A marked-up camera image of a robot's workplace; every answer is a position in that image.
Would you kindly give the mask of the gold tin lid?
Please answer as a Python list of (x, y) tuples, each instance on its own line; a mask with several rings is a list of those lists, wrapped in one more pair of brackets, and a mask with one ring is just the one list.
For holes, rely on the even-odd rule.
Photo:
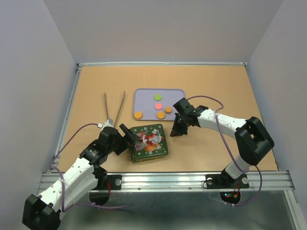
[(165, 132), (162, 124), (153, 124), (146, 126), (135, 126), (130, 129), (134, 134), (140, 137), (136, 144), (157, 145), (166, 144)]

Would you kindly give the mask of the metal tongs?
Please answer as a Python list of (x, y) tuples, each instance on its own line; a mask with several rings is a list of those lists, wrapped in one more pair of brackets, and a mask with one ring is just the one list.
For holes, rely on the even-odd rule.
[(103, 101), (105, 106), (106, 118), (113, 121), (113, 126), (116, 127), (119, 117), (125, 102), (126, 92), (123, 91), (121, 97), (107, 97), (106, 92), (103, 93)]

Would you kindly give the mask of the gold cookie tin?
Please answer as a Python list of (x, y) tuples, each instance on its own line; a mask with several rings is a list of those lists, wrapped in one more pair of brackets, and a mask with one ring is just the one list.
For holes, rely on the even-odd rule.
[(129, 154), (132, 163), (139, 163), (165, 157), (168, 154), (168, 148), (166, 144), (136, 144), (130, 146)]

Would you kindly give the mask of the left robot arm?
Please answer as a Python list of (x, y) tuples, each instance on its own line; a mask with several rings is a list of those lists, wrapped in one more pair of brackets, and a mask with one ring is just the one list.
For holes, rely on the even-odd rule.
[(56, 230), (63, 214), (77, 206), (79, 200), (90, 190), (110, 187), (107, 171), (101, 165), (109, 154), (120, 155), (135, 142), (138, 135), (124, 124), (119, 131), (104, 123), (99, 137), (92, 141), (65, 172), (58, 172), (59, 179), (38, 195), (30, 195), (24, 204), (22, 223), (30, 230)]

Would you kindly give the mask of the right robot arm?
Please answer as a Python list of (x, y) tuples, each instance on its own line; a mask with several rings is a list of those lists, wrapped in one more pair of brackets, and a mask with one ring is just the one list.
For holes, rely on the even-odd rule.
[(219, 132), (231, 157), (231, 162), (210, 181), (213, 185), (229, 188), (238, 182), (251, 166), (259, 162), (273, 149), (275, 143), (264, 124), (257, 117), (249, 119), (223, 115), (224, 108), (212, 110), (200, 105), (194, 107), (182, 98), (173, 107), (176, 110), (171, 137), (187, 135), (189, 127), (199, 127)]

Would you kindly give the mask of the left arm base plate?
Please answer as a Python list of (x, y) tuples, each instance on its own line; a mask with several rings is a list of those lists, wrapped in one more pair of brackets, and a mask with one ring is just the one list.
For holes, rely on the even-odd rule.
[(94, 182), (90, 186), (90, 190), (112, 191), (121, 190), (122, 175), (121, 174), (104, 174), (94, 177)]

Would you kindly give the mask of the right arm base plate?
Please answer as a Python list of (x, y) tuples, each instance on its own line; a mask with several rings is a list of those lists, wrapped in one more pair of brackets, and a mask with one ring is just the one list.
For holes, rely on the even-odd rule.
[(207, 189), (235, 189), (238, 187), (243, 189), (249, 188), (248, 178), (245, 173), (241, 174), (236, 179), (222, 173), (209, 174), (203, 185)]

